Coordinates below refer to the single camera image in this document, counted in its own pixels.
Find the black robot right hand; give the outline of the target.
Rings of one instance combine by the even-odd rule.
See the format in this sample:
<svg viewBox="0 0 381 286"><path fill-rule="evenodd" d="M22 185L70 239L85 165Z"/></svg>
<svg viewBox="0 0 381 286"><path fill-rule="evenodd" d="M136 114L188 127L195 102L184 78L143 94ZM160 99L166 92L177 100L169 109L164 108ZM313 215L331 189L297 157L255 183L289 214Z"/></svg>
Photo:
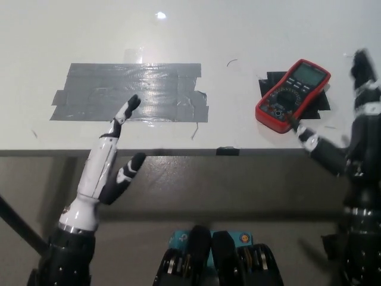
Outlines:
<svg viewBox="0 0 381 286"><path fill-rule="evenodd" d="M343 150L288 115L296 137L307 154L331 174L346 176L351 189L344 205L380 210L380 83L366 49L354 54L354 120L348 147Z"/></svg>

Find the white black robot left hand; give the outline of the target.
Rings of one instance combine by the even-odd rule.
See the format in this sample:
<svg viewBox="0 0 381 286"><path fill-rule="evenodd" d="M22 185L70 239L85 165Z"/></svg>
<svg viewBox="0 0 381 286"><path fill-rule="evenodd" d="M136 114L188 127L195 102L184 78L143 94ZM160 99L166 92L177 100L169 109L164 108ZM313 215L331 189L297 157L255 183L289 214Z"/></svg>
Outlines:
<svg viewBox="0 0 381 286"><path fill-rule="evenodd" d="M136 94L126 101L110 121L108 130L91 149L80 177L77 195L59 218L60 229L74 234L95 233L99 223L98 205L115 202L143 165L146 154L137 153L115 174L111 173L122 125L131 118L140 103L141 99Z"/></svg>

